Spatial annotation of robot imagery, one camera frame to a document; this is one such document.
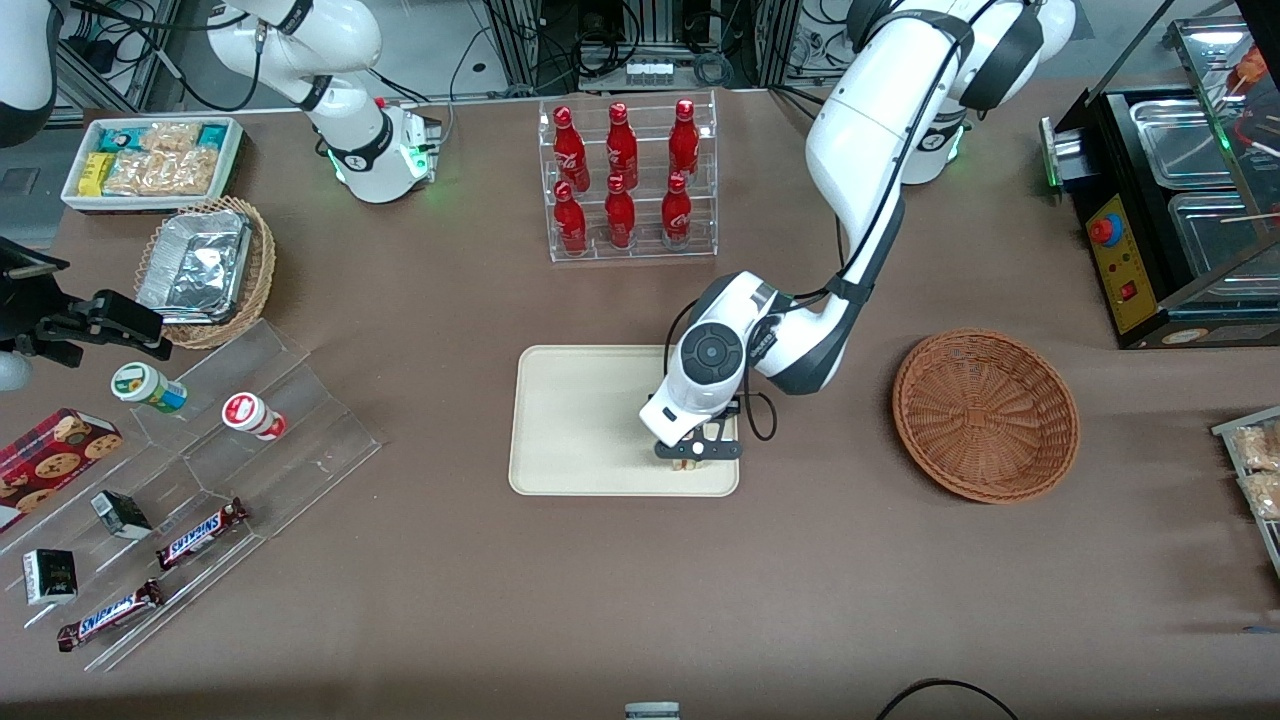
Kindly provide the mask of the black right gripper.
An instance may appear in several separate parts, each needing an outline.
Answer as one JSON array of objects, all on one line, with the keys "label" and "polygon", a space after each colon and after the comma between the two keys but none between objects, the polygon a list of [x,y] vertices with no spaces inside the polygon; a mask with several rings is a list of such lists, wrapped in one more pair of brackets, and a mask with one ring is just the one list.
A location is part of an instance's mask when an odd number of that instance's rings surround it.
[{"label": "black right gripper", "polygon": [[163,316],[114,290],[92,300],[61,291],[55,274],[68,263],[1,240],[1,351],[78,366],[92,322],[96,345],[132,348],[159,361],[174,345],[163,337]]}]

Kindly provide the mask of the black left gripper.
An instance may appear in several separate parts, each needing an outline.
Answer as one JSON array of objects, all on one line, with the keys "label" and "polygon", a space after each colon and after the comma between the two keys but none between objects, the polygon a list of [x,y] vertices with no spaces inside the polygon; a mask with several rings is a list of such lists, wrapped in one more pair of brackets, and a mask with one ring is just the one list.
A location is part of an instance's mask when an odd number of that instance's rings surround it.
[{"label": "black left gripper", "polygon": [[710,420],[690,430],[676,445],[655,442],[655,456],[671,460],[673,471],[682,471],[684,462],[699,462],[708,468],[714,461],[736,461],[742,456],[742,445],[732,437],[730,425],[742,411],[742,398],[732,398],[727,407]]}]

